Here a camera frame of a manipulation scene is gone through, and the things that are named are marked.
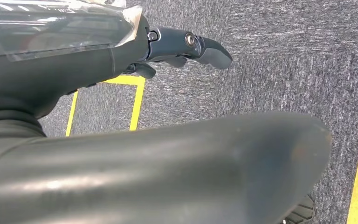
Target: lever pivot bolt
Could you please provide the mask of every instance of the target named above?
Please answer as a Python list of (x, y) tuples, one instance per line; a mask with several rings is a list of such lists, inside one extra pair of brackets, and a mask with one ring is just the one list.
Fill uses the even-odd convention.
[(155, 40), (158, 39), (158, 34), (157, 34), (156, 32), (154, 32), (154, 31), (151, 31), (151, 32), (149, 32), (149, 33), (147, 34), (147, 39), (148, 39), (149, 41), (155, 41)]
[(186, 34), (186, 44), (189, 46), (189, 47), (194, 47), (195, 45), (195, 37), (194, 37), (194, 34), (192, 33), (187, 33)]

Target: bolt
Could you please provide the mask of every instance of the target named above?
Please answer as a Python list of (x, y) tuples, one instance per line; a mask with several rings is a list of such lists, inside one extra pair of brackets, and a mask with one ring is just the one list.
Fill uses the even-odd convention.
[(189, 46), (189, 47), (194, 47), (195, 45), (195, 37), (192, 33), (187, 33), (186, 34), (186, 44)]
[(155, 41), (155, 40), (158, 39), (158, 35), (157, 35), (156, 32), (151, 31), (151, 32), (149, 32), (149, 33), (147, 34), (147, 39), (148, 39), (149, 41)]

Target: protective plastic film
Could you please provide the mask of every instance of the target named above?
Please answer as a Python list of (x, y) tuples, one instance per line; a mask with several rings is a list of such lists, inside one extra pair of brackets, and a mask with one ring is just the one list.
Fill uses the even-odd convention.
[(142, 8), (79, 0), (0, 0), (0, 55), (11, 61), (113, 48), (136, 37)]

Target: gray carpet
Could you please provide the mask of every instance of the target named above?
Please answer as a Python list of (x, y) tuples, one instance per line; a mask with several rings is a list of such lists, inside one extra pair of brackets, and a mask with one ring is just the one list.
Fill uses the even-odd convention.
[[(305, 112), (333, 133), (331, 161), (312, 197), (312, 223), (346, 223), (358, 163), (358, 0), (146, 0), (151, 25), (220, 41), (233, 55), (225, 71), (190, 63), (155, 66), (139, 127), (167, 126), (256, 111)], [(80, 90), (73, 133), (127, 129), (135, 91), (100, 84)], [(42, 120), (64, 136), (71, 98)]]

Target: clear plastic cover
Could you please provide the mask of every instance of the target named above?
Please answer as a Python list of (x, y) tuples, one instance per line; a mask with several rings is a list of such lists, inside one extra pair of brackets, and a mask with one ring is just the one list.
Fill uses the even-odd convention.
[(11, 61), (113, 48), (136, 37), (141, 7), (0, 0), (0, 55)]

